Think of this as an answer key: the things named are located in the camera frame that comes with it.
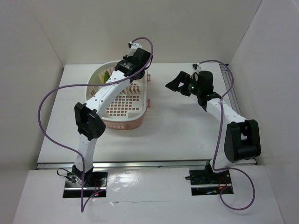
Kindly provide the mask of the green plate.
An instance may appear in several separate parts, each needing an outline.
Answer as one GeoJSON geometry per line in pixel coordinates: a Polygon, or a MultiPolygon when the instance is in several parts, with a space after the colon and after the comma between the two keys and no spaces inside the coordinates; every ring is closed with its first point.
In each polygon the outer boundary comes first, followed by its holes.
{"type": "Polygon", "coordinates": [[[105,84],[110,78],[110,74],[108,71],[105,71],[104,74],[103,74],[103,83],[105,84]]]}

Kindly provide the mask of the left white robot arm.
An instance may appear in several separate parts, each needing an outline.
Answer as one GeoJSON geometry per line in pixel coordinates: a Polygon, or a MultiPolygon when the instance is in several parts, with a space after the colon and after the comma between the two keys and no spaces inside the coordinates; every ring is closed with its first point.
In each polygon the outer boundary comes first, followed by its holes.
{"type": "Polygon", "coordinates": [[[72,172],[81,186],[87,186],[92,182],[95,145],[106,129],[102,120],[104,112],[122,90],[129,87],[134,80],[143,78],[151,58],[150,52],[140,47],[134,48],[116,64],[104,86],[84,104],[78,102],[74,106],[80,155],[72,166],[72,172]]]}

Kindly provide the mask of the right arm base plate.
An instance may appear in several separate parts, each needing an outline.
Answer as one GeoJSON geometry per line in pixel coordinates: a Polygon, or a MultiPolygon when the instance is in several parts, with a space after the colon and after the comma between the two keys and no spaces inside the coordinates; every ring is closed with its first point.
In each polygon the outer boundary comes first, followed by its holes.
{"type": "Polygon", "coordinates": [[[228,171],[210,175],[204,170],[190,170],[185,179],[191,184],[192,196],[219,195],[221,192],[234,193],[228,171]]]}

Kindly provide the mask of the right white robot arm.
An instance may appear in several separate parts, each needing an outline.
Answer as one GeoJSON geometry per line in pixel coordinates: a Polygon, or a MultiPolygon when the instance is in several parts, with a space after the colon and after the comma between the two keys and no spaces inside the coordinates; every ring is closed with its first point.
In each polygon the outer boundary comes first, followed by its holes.
{"type": "Polygon", "coordinates": [[[181,71],[166,84],[166,88],[184,96],[194,95],[198,104],[220,123],[213,159],[206,164],[204,178],[216,182],[220,173],[231,169],[237,162],[254,159],[261,154],[260,134],[257,121],[246,119],[214,91],[213,74],[200,71],[189,75],[181,71]]]}

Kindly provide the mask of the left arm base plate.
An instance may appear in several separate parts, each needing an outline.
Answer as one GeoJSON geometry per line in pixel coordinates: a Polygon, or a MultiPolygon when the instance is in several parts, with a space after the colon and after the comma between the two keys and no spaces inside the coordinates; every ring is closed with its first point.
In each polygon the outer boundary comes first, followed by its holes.
{"type": "MultiPolygon", "coordinates": [[[[68,172],[64,185],[63,198],[80,198],[81,197],[81,180],[74,174],[68,172]]],[[[107,196],[107,171],[96,171],[91,174],[91,177],[84,185],[84,198],[89,198],[92,194],[93,197],[106,197],[107,196]]]]}

